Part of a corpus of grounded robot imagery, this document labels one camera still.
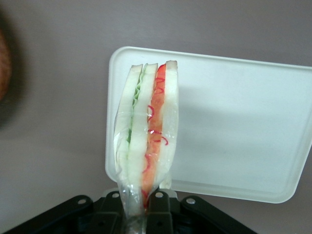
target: black holder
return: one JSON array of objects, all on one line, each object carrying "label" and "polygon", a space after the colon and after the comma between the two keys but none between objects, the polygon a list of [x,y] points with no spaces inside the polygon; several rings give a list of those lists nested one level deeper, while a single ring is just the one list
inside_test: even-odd
[{"label": "black holder", "polygon": [[[173,194],[157,190],[151,195],[146,234],[255,234],[198,196],[179,202]],[[119,234],[123,219],[116,190],[96,202],[75,196],[4,234]]]}]

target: plastic wrap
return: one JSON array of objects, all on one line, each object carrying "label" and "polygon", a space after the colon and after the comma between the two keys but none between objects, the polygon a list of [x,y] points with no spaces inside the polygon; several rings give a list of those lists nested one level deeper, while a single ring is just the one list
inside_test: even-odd
[{"label": "plastic wrap", "polygon": [[176,61],[132,66],[115,120],[117,183],[128,233],[144,233],[149,195],[170,188],[176,149],[178,84]]}]

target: white plastic lid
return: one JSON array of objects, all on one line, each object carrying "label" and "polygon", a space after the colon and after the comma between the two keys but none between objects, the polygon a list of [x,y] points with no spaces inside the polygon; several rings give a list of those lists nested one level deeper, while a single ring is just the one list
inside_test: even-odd
[{"label": "white plastic lid", "polygon": [[122,47],[110,60],[106,173],[116,180],[114,120],[131,65],[178,61],[172,189],[281,203],[312,145],[312,68]]}]

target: tomato slice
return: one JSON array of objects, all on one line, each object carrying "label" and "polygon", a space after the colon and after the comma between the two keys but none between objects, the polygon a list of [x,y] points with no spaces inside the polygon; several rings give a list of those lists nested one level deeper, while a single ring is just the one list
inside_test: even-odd
[{"label": "tomato slice", "polygon": [[149,108],[152,114],[148,118],[147,150],[145,153],[145,169],[142,173],[142,197],[144,207],[147,207],[148,194],[153,188],[156,166],[159,158],[162,137],[162,105],[165,101],[166,64],[161,65],[156,73],[153,95]]}]

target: gray background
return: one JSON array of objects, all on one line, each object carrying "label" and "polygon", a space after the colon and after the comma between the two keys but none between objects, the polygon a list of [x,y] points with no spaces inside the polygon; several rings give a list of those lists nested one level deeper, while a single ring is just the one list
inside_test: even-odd
[{"label": "gray background", "polygon": [[[18,98],[0,107],[0,233],[73,196],[97,200],[116,187],[104,170],[116,49],[312,66],[309,0],[0,0],[0,12],[22,58]],[[310,156],[285,203],[202,197],[260,234],[309,234],[311,184]]]}]

